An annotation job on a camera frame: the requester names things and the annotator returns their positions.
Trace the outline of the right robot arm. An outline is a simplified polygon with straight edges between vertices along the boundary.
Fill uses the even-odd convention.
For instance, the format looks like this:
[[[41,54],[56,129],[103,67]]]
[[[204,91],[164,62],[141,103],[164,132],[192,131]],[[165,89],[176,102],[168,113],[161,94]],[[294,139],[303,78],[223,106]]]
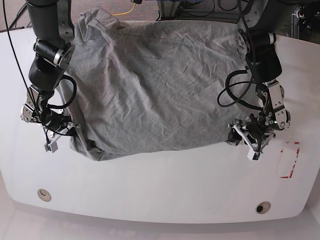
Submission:
[[[74,136],[77,127],[63,110],[71,105],[77,93],[76,81],[65,74],[75,46],[72,40],[75,29],[71,19],[70,0],[26,1],[30,23],[36,36],[33,45],[35,58],[28,78],[27,100],[21,109],[21,119],[27,123],[40,124],[44,133],[58,136]],[[70,99],[63,105],[50,104],[60,81],[72,84]]]

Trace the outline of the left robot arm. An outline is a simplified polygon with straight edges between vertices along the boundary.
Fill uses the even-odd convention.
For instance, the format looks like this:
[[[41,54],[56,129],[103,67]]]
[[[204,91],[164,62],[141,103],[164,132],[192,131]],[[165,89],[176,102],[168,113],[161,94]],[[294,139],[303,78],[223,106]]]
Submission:
[[[291,14],[298,2],[295,0],[250,0],[246,7],[237,1],[239,10],[238,34],[236,36],[240,53],[244,57],[244,70],[230,73],[225,81],[227,94],[242,106],[257,110],[246,119],[235,118],[228,125],[228,143],[238,145],[244,141],[248,145],[247,157],[259,161],[263,149],[274,138],[275,131],[283,131],[290,126],[291,115],[284,105],[285,91],[277,81],[282,74],[282,66],[276,53],[276,31]],[[231,79],[248,74],[248,85],[255,85],[255,93],[262,106],[245,102],[242,93],[236,97],[232,91]]]

